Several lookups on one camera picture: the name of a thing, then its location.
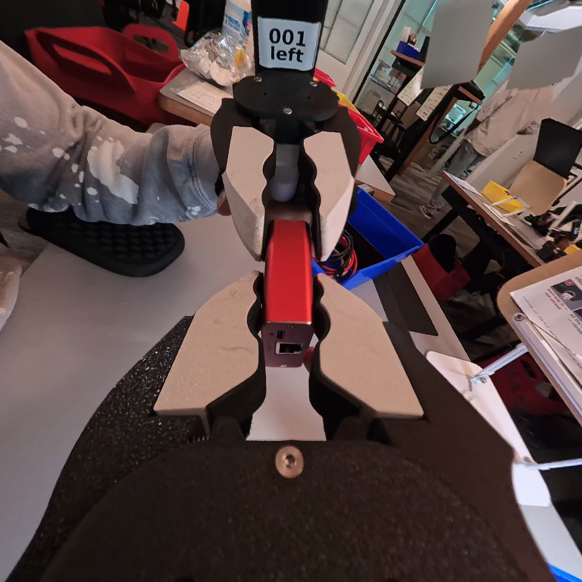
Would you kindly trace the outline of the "red tote bag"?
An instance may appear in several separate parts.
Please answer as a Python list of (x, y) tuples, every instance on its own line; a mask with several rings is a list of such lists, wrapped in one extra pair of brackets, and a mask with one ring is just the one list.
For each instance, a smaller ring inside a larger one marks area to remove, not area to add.
[(25, 31), (35, 66), (74, 98), (144, 125), (188, 124), (161, 108), (159, 92), (184, 68), (167, 31), (142, 24), (123, 32), (105, 27), (37, 27)]

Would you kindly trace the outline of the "black and red bag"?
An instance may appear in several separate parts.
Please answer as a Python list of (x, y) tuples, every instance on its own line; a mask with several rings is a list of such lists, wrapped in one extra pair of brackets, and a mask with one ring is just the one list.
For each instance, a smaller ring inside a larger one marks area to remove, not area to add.
[(411, 257), (439, 302), (449, 301), (470, 282), (456, 257), (456, 240), (451, 235), (441, 233), (430, 238)]

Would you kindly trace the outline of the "clear plastic bag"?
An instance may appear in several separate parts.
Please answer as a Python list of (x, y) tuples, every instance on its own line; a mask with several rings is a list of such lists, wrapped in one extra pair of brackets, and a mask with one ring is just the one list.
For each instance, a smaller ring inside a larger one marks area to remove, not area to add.
[(244, 47), (228, 34), (208, 32), (179, 58), (198, 77), (224, 89), (254, 74), (254, 63)]

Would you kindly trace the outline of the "red metal ethernet adapter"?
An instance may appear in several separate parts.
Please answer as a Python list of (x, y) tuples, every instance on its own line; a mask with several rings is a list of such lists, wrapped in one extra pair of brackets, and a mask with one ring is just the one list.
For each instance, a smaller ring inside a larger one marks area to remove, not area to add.
[(263, 290), (266, 367), (302, 366), (314, 334), (313, 291), (307, 223), (274, 220), (269, 226)]

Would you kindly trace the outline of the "person's left forearm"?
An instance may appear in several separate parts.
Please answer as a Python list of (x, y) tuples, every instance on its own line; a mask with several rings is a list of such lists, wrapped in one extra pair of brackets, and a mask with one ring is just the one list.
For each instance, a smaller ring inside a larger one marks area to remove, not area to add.
[(33, 209), (143, 226), (217, 213), (210, 129), (140, 133), (79, 105), (1, 43), (1, 190)]

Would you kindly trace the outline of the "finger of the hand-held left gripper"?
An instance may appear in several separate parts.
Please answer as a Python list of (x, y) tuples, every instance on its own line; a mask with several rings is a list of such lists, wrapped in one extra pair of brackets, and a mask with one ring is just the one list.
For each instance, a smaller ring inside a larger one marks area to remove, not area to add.
[(273, 139), (254, 127), (232, 129), (226, 169), (222, 175), (226, 200), (237, 234), (255, 261), (262, 260), (266, 209), (263, 194), (274, 171)]
[(319, 132), (304, 139), (302, 164), (314, 250), (317, 260), (325, 261), (343, 233), (353, 197), (354, 177), (342, 136)]

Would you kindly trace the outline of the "wooden office desk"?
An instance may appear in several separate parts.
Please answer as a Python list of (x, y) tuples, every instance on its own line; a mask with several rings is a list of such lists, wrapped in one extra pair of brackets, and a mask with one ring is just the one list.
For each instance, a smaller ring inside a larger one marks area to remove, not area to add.
[(442, 198), (450, 209), (423, 237), (424, 242), (444, 232), (457, 218), (460, 218), (483, 240), (489, 240), (489, 230), (495, 231), (533, 268), (568, 255), (559, 247), (551, 249), (548, 245), (550, 240), (540, 236), (527, 221), (522, 219), (520, 213), (502, 214), (490, 200), (466, 181), (452, 176), (447, 171), (440, 171), (440, 176), (447, 183), (447, 189), (443, 192)]

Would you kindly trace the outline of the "white blue wipes canister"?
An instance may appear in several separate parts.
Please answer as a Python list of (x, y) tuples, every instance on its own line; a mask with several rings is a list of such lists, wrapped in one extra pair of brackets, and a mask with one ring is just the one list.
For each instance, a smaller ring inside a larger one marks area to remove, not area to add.
[(246, 49), (253, 26), (251, 1), (226, 1), (222, 35), (231, 39), (237, 47)]

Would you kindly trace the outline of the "beige chair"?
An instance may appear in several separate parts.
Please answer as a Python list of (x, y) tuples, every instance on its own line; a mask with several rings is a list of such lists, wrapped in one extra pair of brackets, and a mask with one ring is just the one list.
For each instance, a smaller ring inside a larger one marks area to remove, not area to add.
[(528, 161), (509, 188), (510, 196), (519, 199), (526, 209), (521, 213), (545, 214), (562, 193), (567, 180), (535, 161)]

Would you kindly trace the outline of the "red plastic tray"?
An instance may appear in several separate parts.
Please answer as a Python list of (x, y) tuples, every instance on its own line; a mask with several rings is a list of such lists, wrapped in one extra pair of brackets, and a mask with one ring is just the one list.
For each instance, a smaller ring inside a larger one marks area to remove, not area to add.
[[(317, 82), (325, 83), (332, 90), (335, 89), (336, 84), (331, 78), (331, 76), (318, 68), (314, 70), (314, 80)], [(346, 109), (348, 110), (348, 114), (351, 120), (355, 123), (360, 133), (359, 164), (363, 164), (363, 162), (372, 152), (373, 148), (377, 144), (383, 142), (383, 137), (378, 133), (375, 127), (367, 120), (367, 118), (364, 117), (364, 115), (360, 111), (359, 113), (356, 113), (348, 108)]]

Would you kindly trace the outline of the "small yellow bin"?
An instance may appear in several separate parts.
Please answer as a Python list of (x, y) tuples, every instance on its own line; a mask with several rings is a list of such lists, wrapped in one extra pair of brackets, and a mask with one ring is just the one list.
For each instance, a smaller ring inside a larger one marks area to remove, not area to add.
[(530, 209), (522, 198), (510, 193), (509, 189), (493, 181), (487, 183), (481, 195), (490, 203), (491, 208), (501, 215), (516, 215)]

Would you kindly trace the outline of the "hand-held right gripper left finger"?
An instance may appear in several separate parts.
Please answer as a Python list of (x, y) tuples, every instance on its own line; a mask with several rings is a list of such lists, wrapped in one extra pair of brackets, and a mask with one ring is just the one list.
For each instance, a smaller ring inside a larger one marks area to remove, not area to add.
[(251, 417), (266, 396), (263, 350), (249, 314), (260, 309), (251, 271), (195, 313), (155, 403), (160, 416)]

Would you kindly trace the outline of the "standing desk with hanging papers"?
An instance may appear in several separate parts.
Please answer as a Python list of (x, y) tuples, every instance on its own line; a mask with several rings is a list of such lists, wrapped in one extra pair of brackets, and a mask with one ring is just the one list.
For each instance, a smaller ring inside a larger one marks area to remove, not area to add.
[[(421, 101), (425, 101), (433, 91), (433, 88), (426, 90), (420, 90), (419, 88), (429, 41), (430, 38), (427, 37), (420, 51), (419, 61), (399, 54), (396, 50), (391, 51), (391, 54), (395, 57), (392, 63), (392, 69), (404, 73), (406, 77), (396, 94), (396, 98), (400, 99), (407, 107), (410, 107), (418, 98)], [(473, 104), (481, 105), (485, 98), (483, 92), (473, 81), (453, 85), (451, 89), (445, 89), (444, 91), (443, 97), (438, 99), (435, 106), (436, 113), (431, 111), (426, 120), (418, 118), (418, 123), (413, 123), (410, 127), (400, 132), (400, 141), (398, 143), (399, 153), (393, 160), (393, 165), (396, 168), (394, 170), (389, 169), (388, 181), (391, 181), (396, 175), (401, 175), (411, 164), (420, 148), (429, 141), (436, 129), (437, 123), (444, 119), (456, 101), (469, 101)]]

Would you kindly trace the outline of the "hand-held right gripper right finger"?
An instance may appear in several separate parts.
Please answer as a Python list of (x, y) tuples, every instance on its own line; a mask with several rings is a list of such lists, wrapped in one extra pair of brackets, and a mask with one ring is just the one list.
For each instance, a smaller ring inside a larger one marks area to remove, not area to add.
[(423, 408), (382, 318), (365, 301), (319, 274), (314, 319), (318, 343), (310, 401), (321, 416), (422, 418)]

